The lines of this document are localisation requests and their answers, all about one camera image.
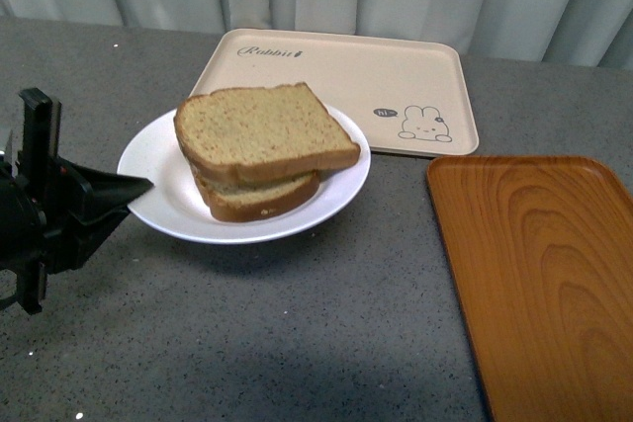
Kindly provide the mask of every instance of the bread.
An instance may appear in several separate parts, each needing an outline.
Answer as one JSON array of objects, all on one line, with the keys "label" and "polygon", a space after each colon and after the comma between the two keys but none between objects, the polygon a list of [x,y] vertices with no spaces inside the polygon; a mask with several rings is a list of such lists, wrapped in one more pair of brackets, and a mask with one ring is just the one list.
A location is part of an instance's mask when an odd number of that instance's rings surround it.
[{"label": "bread", "polygon": [[178,108],[174,126],[194,173],[217,183],[342,169],[360,156],[360,146],[306,83],[192,96]]},{"label": "bread", "polygon": [[227,185],[194,173],[198,191],[212,216],[246,222],[277,216],[302,205],[318,190],[318,172],[257,185]]}]

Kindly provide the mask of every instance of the gray countertop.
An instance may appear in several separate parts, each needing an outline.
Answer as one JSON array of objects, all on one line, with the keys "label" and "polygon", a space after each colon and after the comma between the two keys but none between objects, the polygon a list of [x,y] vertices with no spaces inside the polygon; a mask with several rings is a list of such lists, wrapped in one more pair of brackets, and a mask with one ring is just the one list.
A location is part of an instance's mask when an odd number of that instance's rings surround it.
[{"label": "gray countertop", "polygon": [[[0,18],[0,124],[63,103],[59,155],[115,171],[191,91],[219,38]],[[478,154],[575,154],[633,190],[633,72],[462,57]],[[486,420],[425,184],[374,154],[357,198],[277,241],[219,246],[131,215],[44,312],[0,313],[0,420]],[[0,272],[2,296],[13,275]]]}]

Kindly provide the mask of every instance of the beige tray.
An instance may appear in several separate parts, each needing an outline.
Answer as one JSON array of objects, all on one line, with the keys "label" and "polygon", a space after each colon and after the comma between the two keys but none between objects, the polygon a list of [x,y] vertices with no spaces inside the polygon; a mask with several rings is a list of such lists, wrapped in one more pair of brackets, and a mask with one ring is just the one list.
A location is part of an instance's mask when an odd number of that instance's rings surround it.
[{"label": "beige tray", "polygon": [[633,420],[633,199],[584,157],[427,169],[496,421]]},{"label": "beige tray", "polygon": [[479,145],[459,55],[439,43],[234,30],[191,94],[300,81],[358,124],[372,150],[466,155]]}]

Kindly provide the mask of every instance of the orange tray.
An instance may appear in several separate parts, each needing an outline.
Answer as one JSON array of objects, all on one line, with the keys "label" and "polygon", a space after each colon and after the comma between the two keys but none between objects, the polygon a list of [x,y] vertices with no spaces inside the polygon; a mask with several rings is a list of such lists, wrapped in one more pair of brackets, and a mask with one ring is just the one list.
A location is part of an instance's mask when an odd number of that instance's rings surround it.
[{"label": "orange tray", "polygon": [[583,157],[441,157],[429,190],[499,421],[633,420],[633,200]]}]

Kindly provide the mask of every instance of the rabbit cartoon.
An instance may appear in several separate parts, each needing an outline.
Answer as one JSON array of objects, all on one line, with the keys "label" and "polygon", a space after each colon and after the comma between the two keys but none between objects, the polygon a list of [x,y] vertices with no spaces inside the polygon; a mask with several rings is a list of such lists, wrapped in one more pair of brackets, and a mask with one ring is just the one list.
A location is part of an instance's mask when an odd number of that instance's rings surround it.
[{"label": "rabbit cartoon", "polygon": [[417,140],[436,140],[451,142],[448,126],[433,107],[407,106],[403,129],[398,134],[401,138],[415,138]]}]

